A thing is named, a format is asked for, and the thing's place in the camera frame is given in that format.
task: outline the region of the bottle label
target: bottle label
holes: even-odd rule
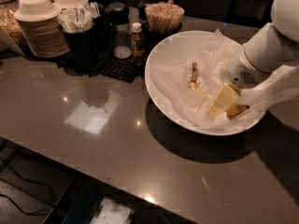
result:
[[[144,48],[143,41],[131,40],[132,50],[142,50]]]

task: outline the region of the black cable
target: black cable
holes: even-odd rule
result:
[[[31,179],[24,178],[24,177],[21,176],[17,171],[15,171],[12,167],[10,167],[9,164],[6,163],[6,162],[5,162],[4,160],[2,160],[1,158],[0,158],[0,161],[1,161],[1,162],[8,168],[11,172],[13,172],[17,177],[19,177],[19,178],[22,179],[23,181],[30,182],[30,183],[37,184],[37,185],[41,185],[41,186],[44,186],[44,187],[48,188],[51,199],[56,203],[57,198],[55,197],[55,194],[54,194],[53,190],[51,189],[51,187],[50,187],[49,185],[47,185],[47,184],[45,184],[45,183],[38,182],[38,181],[31,180]]]
[[[25,212],[24,210],[22,210],[21,208],[20,208],[20,206],[19,205],[17,205],[16,204],[16,202],[15,201],[13,201],[11,198],[9,198],[7,195],[4,195],[4,194],[2,194],[2,193],[0,193],[0,197],[3,197],[3,198],[6,198],[6,199],[8,199],[11,203],[13,203],[23,214],[25,214],[26,216],[46,216],[49,212],[50,212],[50,210],[49,209],[42,209],[42,210],[37,210],[37,211],[34,211],[34,212]]]

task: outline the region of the gray countertop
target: gray countertop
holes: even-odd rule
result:
[[[184,18],[244,43],[257,29]],[[299,98],[231,136],[187,131],[127,83],[23,57],[0,66],[0,136],[201,224],[299,223]]]

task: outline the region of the table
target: table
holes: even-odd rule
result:
[[[239,43],[257,32],[188,17],[181,31],[217,28]],[[0,136],[201,224],[299,223],[297,106],[215,137],[167,119],[141,77],[79,76],[23,57],[0,66]]]

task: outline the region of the floor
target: floor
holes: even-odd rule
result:
[[[0,224],[100,224],[83,211],[104,198],[132,210],[126,224],[192,223],[0,137]]]

